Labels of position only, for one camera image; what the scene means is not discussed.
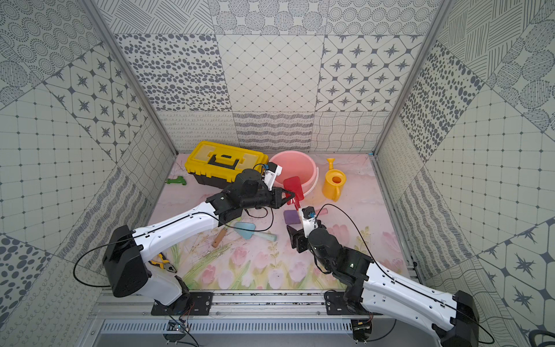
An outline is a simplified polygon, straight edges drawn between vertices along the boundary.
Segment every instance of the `yellow toolbox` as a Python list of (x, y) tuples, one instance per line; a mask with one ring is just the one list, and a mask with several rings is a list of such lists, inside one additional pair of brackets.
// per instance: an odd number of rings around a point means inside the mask
[[(224, 189), (244, 169), (267, 163), (268, 156), (262, 152), (201, 141), (187, 159), (185, 169), (198, 183)], [(262, 165), (255, 170), (262, 172)]]

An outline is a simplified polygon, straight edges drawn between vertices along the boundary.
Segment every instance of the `pliers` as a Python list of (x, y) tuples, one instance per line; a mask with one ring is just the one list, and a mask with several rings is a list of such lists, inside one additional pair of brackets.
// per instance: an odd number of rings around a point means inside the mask
[(175, 269), (175, 266), (173, 266), (170, 263), (170, 261), (165, 257), (165, 255), (163, 253), (159, 253), (158, 258), (160, 258), (160, 261), (149, 260), (148, 262), (151, 265), (158, 266), (159, 268), (161, 268), (163, 270), (173, 272), (174, 274), (177, 273), (177, 270)]

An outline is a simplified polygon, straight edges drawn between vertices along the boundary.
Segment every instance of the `black mounting plate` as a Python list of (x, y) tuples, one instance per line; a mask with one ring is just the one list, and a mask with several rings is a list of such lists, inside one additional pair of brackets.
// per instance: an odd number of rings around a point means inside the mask
[[(194, 305), (193, 309), (189, 313), (190, 316), (207, 316), (210, 312), (210, 307), (212, 306), (212, 297), (214, 296), (213, 293), (209, 291), (194, 291), (188, 294), (187, 299), (190, 305)], [(150, 312), (153, 316), (167, 316), (168, 314), (172, 316), (181, 316), (187, 312), (190, 305), (187, 305), (187, 309), (179, 309), (179, 311), (172, 310), (168, 306), (164, 306), (160, 303), (155, 302), (152, 306), (152, 311)]]
[(327, 291), (324, 293), (326, 300), (326, 312), (328, 316), (339, 316), (350, 314), (347, 303), (343, 300), (344, 291)]

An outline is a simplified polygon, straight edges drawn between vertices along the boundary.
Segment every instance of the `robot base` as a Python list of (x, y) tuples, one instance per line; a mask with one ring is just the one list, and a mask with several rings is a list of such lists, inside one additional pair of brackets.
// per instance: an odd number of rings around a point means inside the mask
[(152, 311), (153, 316), (181, 316), (192, 308), (189, 315), (191, 316), (207, 316), (212, 306), (213, 293), (208, 291), (200, 291), (194, 293), (184, 293), (171, 305), (162, 305), (158, 301), (154, 301)]

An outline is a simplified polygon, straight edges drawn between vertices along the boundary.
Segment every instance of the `pink bucket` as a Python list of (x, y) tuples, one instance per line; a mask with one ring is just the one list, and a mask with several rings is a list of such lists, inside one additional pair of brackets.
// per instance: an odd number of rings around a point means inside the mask
[(276, 177), (275, 186), (283, 188), (283, 181), (294, 176), (299, 176), (304, 195), (309, 194), (316, 186), (319, 170), (308, 155), (296, 150), (286, 150), (273, 156), (270, 161), (283, 168), (281, 175)]

